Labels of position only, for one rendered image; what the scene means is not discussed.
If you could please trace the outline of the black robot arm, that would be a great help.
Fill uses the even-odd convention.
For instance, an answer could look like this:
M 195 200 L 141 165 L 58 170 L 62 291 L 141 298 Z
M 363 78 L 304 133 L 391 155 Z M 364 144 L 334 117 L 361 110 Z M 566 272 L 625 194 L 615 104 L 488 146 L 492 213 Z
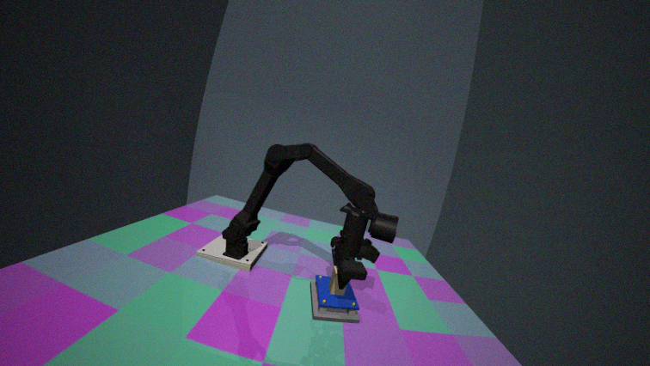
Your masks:
M 222 231 L 223 238 L 226 240 L 224 256 L 240 260 L 248 254 L 247 236 L 257 230 L 261 222 L 258 220 L 257 214 L 278 177 L 294 161 L 304 159 L 308 159 L 335 182 L 350 202 L 357 207 L 352 207 L 351 203 L 348 203 L 340 208 L 340 211 L 347 213 L 343 227 L 347 233 L 363 236 L 368 219 L 370 219 L 368 233 L 370 233 L 371 237 L 393 243 L 399 218 L 378 211 L 374 201 L 375 191 L 371 186 L 350 175 L 313 143 L 288 146 L 274 144 L 271 145 L 267 152 L 264 171 L 244 208 L 230 221 L 230 226 Z M 379 254 L 380 252 L 374 246 L 371 246 L 370 239 L 366 238 L 365 244 L 360 246 L 357 260 L 368 259 L 373 264 Z

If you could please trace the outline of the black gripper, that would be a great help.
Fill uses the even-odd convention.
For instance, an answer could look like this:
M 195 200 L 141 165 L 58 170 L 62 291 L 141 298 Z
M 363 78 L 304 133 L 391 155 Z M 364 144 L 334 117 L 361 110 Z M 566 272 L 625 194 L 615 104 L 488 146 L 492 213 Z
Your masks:
M 363 236 L 351 235 L 344 229 L 340 230 L 340 235 L 331 240 L 332 254 L 334 265 L 336 266 L 339 289 L 343 290 L 347 283 L 353 280 L 365 280 L 366 269 L 361 261 L 356 261 L 359 256 L 361 244 L 365 244 Z

